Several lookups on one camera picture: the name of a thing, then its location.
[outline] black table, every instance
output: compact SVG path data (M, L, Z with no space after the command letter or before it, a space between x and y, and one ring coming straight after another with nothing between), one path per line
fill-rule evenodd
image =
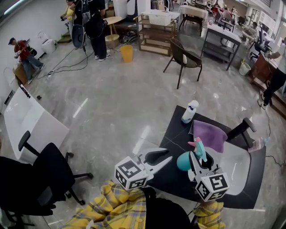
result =
M194 150L194 147L188 144L188 141L193 141L193 136L188 134L192 122L189 124L182 123L181 118L184 112L185 108L181 106L176 107L165 136L160 144L160 147L169 150L168 154L164 157L173 156L173 159L155 174L149 185L167 193L199 202L201 201L201 197L195 191L195 182L190 182L188 172L181 171L177 167L177 158L184 152ZM231 130L231 128L197 113L193 119L217 126L226 133ZM228 142L247 150L246 142L242 136L237 136ZM265 155L266 147L250 154L250 168L245 187L238 195L226 194L223 198L219 199L219 201L224 202L224 207L239 209L254 208L262 182Z

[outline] purple cloth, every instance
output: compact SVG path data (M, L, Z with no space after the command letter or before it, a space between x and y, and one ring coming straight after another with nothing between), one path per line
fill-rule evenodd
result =
M216 152L223 153L223 144L227 140L226 133L211 124L194 120L193 138L199 137L205 147L214 149Z

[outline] yellow plaid shirt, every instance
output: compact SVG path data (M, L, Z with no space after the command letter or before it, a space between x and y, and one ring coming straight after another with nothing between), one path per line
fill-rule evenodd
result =
M100 197L94 198L86 208L77 209L61 228L85 229L90 222L92 229L144 229L146 198L143 191L127 192L120 184L109 181L101 187Z
M140 189L127 192L120 184L109 181L101 187L101 196L96 197L86 208L76 214L61 228L86 229L144 229L146 225L146 198ZM222 229L223 203L206 202L193 212L198 216L200 229Z

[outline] black pants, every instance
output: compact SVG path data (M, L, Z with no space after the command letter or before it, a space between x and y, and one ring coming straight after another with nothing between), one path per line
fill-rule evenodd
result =
M94 55L99 59L106 57L105 33L101 19L91 19L86 25L86 34L89 36Z
M278 68L274 72L269 87L264 92L264 104L268 105L274 92L281 88L286 81L286 74L281 72Z
M189 217L184 209L170 200L156 198L154 189L142 188L146 196L146 229L191 229Z
M99 59L104 59L106 57L106 44L104 34L102 33L98 38L90 39L90 41L93 47L94 55L99 56Z

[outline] white basket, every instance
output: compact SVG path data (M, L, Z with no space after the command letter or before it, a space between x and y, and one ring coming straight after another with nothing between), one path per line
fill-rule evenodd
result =
M150 24L167 26L171 23L171 15L151 15L149 14Z
M238 71L242 76L245 76L250 70L251 67L247 63L241 62L241 66Z

